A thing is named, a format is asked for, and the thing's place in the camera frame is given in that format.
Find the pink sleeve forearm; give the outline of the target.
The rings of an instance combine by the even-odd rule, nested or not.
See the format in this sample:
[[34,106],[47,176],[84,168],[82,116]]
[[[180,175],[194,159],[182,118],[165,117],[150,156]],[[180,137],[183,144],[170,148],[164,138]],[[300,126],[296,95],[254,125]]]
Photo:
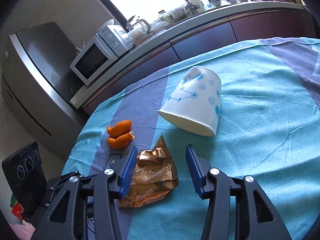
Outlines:
[[31,240],[35,227],[31,224],[23,220],[21,224],[9,224],[15,235],[20,240]]

